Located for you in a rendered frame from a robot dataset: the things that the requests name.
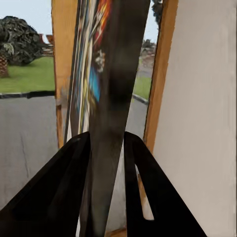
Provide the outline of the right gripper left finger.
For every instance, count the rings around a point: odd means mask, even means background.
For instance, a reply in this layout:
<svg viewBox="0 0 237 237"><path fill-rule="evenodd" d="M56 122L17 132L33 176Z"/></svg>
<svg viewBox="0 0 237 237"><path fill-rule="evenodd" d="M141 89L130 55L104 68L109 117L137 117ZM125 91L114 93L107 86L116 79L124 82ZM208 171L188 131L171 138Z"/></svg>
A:
<svg viewBox="0 0 237 237"><path fill-rule="evenodd" d="M91 151L72 137L0 211L0 237L75 237Z"/></svg>

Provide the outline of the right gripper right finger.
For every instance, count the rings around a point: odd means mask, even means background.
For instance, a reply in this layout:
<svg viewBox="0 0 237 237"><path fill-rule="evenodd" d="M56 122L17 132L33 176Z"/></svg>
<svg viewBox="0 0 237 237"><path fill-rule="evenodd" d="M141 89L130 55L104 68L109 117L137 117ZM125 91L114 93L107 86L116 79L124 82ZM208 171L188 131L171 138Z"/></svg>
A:
<svg viewBox="0 0 237 237"><path fill-rule="evenodd" d="M137 165L154 220L143 217ZM143 140L124 133L127 237L207 237Z"/></svg>

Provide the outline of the poster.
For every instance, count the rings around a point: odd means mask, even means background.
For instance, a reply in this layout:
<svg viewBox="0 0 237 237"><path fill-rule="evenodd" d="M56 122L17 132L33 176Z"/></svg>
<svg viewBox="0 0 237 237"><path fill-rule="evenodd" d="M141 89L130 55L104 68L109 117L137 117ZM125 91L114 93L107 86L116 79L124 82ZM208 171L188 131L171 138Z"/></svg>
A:
<svg viewBox="0 0 237 237"><path fill-rule="evenodd" d="M75 237L104 237L151 0L78 0L64 145L89 132Z"/></svg>

